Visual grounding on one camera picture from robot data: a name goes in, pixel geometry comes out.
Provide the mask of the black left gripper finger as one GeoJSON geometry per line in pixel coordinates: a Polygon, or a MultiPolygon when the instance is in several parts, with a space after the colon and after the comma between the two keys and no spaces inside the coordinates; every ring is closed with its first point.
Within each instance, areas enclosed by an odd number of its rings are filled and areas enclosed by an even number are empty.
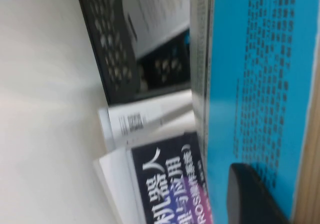
{"type": "Polygon", "coordinates": [[[295,180],[287,174],[276,178],[270,190],[257,171],[246,163],[229,166],[227,191],[228,223],[292,223],[295,180]]]}

